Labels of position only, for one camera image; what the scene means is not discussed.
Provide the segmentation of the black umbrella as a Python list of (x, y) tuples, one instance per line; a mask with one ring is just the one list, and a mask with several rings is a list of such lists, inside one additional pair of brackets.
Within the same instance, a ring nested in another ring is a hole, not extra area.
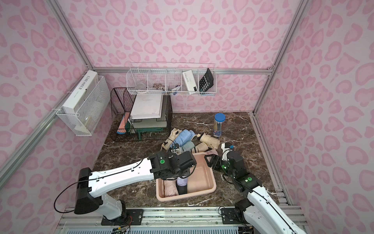
[(185, 186), (179, 186), (179, 185), (176, 185), (176, 188), (177, 188), (177, 191), (178, 191), (178, 195), (185, 195), (188, 193), (188, 186), (185, 185)]

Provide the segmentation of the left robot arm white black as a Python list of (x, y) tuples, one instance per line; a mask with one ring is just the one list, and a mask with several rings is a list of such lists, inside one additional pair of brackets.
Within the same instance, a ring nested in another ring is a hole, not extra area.
[(189, 177), (196, 165), (191, 152), (177, 155), (160, 151), (139, 162), (111, 170), (83, 168), (74, 183), (77, 188), (73, 213), (85, 215), (96, 212), (110, 222), (120, 223), (127, 219), (126, 204), (109, 196), (108, 192), (142, 181)]

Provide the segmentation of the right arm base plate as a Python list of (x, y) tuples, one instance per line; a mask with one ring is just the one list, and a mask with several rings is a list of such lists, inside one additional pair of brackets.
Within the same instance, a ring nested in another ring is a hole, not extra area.
[(222, 217), (223, 224), (252, 225), (263, 221), (259, 210), (254, 206), (246, 209), (219, 207), (218, 213)]

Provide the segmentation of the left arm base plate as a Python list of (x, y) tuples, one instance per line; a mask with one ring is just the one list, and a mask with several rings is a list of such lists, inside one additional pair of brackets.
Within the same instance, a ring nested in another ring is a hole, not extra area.
[(106, 217), (103, 217), (101, 226), (139, 226), (142, 223), (143, 214), (143, 209), (127, 209), (125, 214), (114, 220), (108, 220)]

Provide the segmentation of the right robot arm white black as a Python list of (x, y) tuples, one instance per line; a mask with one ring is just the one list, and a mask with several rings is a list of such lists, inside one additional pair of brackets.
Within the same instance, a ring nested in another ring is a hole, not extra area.
[(235, 204), (239, 222), (247, 222), (261, 234), (304, 234), (267, 192), (263, 183), (247, 171), (239, 152), (226, 149), (223, 156), (206, 155), (208, 167), (232, 180), (235, 188), (245, 197)]

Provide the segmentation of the pink umbrella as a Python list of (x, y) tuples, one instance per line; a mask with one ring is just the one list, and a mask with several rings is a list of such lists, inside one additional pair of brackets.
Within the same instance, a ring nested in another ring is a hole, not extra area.
[(164, 180), (164, 197), (174, 197), (178, 196), (176, 180)]

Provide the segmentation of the purple umbrella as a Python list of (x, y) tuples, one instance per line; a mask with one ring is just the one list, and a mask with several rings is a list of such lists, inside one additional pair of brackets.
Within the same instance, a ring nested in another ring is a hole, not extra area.
[(178, 177), (176, 180), (177, 186), (185, 187), (188, 185), (188, 178)]

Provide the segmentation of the beige striped umbrella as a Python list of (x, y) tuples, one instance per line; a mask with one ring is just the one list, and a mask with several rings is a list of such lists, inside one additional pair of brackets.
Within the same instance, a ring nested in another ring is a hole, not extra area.
[(202, 152), (206, 152), (209, 150), (209, 147), (206, 143), (204, 142), (201, 142), (199, 143), (198, 145), (194, 146), (192, 149), (191, 149), (191, 152), (193, 154), (195, 153), (202, 153)]

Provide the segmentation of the pink plastic storage box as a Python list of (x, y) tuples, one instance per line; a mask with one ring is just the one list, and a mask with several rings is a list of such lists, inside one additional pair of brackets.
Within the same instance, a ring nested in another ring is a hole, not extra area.
[(156, 197), (160, 202), (169, 202), (181, 199), (189, 199), (197, 196), (207, 195), (216, 190), (216, 181), (214, 178), (212, 168), (208, 167), (205, 155), (217, 155), (216, 150), (210, 150), (202, 153), (193, 154), (197, 167), (193, 174), (188, 177), (187, 193), (184, 195), (177, 195), (166, 197), (165, 186), (161, 179), (156, 180)]

